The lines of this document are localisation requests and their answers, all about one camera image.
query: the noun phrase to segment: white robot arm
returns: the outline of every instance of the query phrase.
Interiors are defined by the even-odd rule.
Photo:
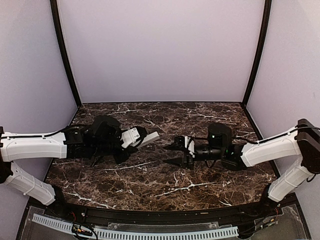
[[[21,169],[14,160],[30,158],[99,158],[113,155],[117,164],[139,148],[159,139],[143,127],[120,129],[110,116],[98,116],[92,125],[70,126],[58,132],[16,134],[0,129],[0,183],[48,206],[57,199],[58,188],[44,183]]]
[[[296,156],[286,172],[265,189],[268,201],[280,202],[288,193],[309,177],[320,173],[320,132],[306,119],[298,125],[270,138],[245,144],[232,144],[231,129],[221,123],[208,127],[207,138],[177,136],[167,150],[183,151],[183,158],[165,160],[182,168],[193,168],[195,161],[221,160],[232,171],[245,170],[257,164],[286,156]],[[207,140],[208,144],[195,144],[195,140]]]

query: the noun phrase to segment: brown marble surface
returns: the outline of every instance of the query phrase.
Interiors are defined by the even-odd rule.
[[[174,136],[206,137],[209,123],[224,123],[233,135],[257,137],[238,103],[152,102],[84,104],[73,124],[91,124],[97,115],[118,119],[121,128],[145,127],[161,139],[116,165],[111,156],[94,167],[89,159],[56,159],[46,182],[62,188],[69,203],[136,211],[183,211],[256,202],[266,184],[276,179],[268,162],[246,171],[229,171],[196,162],[194,170],[163,163],[182,152],[163,146]]]

